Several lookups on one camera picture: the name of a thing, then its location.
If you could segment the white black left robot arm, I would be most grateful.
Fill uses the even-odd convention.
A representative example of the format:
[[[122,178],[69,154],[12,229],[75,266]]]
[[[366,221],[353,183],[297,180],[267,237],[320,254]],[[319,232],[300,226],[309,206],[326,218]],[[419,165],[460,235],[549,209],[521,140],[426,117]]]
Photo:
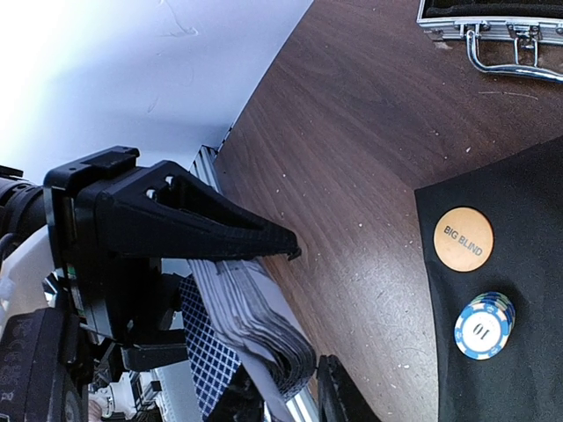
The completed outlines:
[[[1,170],[1,418],[84,421],[88,390],[187,360],[165,258],[300,255],[296,235],[172,161],[115,146],[37,186]]]

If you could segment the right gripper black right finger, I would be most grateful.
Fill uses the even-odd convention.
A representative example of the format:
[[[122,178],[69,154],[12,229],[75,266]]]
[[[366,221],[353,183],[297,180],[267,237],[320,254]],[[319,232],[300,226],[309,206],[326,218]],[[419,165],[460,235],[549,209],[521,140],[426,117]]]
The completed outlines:
[[[378,422],[378,416],[335,355],[321,355],[317,370],[318,418],[328,422]]]

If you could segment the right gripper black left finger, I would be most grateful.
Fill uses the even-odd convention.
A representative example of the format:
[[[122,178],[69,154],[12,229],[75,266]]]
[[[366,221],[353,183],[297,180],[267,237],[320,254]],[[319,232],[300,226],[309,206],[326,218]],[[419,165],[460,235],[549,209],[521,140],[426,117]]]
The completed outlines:
[[[245,368],[240,366],[206,420],[262,422],[264,418],[265,402]]]

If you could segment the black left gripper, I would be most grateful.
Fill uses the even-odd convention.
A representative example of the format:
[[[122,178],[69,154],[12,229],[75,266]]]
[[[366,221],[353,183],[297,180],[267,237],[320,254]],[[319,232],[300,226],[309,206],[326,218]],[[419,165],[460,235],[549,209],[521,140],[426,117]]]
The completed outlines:
[[[141,166],[112,147],[62,164],[43,182],[56,268],[88,330],[122,345],[123,366],[147,372],[188,359],[173,329],[182,276],[162,258],[300,256],[293,231],[227,200],[172,161]]]

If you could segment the orange big blind button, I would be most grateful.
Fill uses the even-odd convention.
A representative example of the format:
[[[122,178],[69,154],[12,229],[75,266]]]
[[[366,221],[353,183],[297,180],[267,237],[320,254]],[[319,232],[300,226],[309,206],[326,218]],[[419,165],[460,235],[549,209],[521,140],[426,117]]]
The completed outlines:
[[[494,249],[490,221],[475,208],[455,207],[435,225],[435,253],[449,269],[468,273],[482,267]]]

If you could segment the blue white chip stack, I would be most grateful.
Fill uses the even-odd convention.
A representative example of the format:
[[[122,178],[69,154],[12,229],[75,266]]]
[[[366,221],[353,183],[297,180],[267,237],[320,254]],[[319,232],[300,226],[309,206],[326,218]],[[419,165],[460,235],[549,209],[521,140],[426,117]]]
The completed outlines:
[[[505,294],[489,291],[476,296],[456,320],[458,349],[473,360],[493,358],[507,344],[515,318],[515,306]]]

